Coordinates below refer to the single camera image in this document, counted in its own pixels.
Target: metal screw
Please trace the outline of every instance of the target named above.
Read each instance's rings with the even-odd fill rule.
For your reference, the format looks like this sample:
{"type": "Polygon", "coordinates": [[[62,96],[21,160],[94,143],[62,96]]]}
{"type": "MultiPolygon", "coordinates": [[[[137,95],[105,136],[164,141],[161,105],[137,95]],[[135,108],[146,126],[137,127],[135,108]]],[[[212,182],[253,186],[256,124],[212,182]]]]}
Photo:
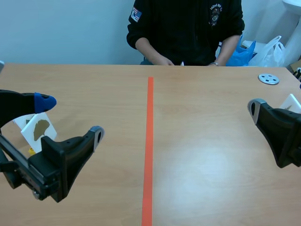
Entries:
{"type": "Polygon", "coordinates": [[[36,198],[36,199],[40,199],[40,194],[37,192],[37,191],[32,191],[32,194],[33,196],[36,198]]]}

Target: wristwatch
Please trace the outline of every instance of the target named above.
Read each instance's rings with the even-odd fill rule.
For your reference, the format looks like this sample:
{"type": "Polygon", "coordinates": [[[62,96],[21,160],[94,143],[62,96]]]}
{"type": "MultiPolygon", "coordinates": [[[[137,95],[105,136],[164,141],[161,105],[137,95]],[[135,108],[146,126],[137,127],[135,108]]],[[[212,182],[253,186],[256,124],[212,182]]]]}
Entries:
{"type": "Polygon", "coordinates": [[[211,64],[209,65],[216,65],[216,66],[219,66],[218,62],[212,62],[211,64]]]}

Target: blue plastic bag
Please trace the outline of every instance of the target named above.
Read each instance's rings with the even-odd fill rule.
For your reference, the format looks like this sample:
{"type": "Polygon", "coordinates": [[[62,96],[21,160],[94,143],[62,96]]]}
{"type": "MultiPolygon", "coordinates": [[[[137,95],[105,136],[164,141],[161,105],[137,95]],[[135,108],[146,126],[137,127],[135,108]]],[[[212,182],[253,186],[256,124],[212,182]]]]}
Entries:
{"type": "Polygon", "coordinates": [[[229,67],[249,66],[249,62],[253,57],[253,52],[255,49],[256,42],[254,41],[250,46],[250,48],[242,48],[241,47],[242,38],[243,36],[240,37],[236,50],[234,51],[229,61],[226,63],[226,66],[229,67]]]}

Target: white card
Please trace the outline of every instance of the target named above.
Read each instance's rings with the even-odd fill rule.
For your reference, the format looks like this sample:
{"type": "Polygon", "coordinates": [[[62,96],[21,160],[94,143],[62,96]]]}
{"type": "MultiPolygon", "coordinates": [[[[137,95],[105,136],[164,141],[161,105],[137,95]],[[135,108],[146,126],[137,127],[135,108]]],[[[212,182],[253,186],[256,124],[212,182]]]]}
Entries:
{"type": "Polygon", "coordinates": [[[27,123],[29,123],[30,119],[33,118],[33,116],[34,114],[23,115],[19,118],[14,119],[13,122],[17,124],[21,130],[23,130],[27,123]]]}
{"type": "Polygon", "coordinates": [[[35,114],[21,133],[35,153],[42,151],[42,137],[48,136],[54,140],[57,135],[46,113],[35,114]]]}
{"type": "Polygon", "coordinates": [[[281,109],[286,109],[291,112],[301,113],[301,104],[295,98],[293,94],[290,94],[285,102],[280,106],[281,109]]]}

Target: black clamp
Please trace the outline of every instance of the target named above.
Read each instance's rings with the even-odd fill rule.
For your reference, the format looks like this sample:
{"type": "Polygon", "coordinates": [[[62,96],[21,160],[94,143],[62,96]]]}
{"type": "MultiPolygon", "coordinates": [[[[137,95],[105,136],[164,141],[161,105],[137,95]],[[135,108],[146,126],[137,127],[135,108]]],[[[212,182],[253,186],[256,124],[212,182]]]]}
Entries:
{"type": "Polygon", "coordinates": [[[269,143],[277,166],[301,166],[301,114],[274,109],[262,99],[248,104],[251,117],[269,143]]]}
{"type": "Polygon", "coordinates": [[[293,75],[299,80],[301,77],[301,68],[297,68],[297,70],[293,73],[293,75]]]}
{"type": "MultiPolygon", "coordinates": [[[[0,128],[9,121],[27,114],[46,112],[56,105],[52,96],[39,93],[16,93],[0,90],[0,128]]],[[[42,151],[26,159],[1,133],[0,172],[15,189],[26,184],[36,199],[51,196],[56,202],[67,197],[71,186],[104,136],[99,126],[92,127],[82,137],[55,142],[42,137],[42,151]]]]}

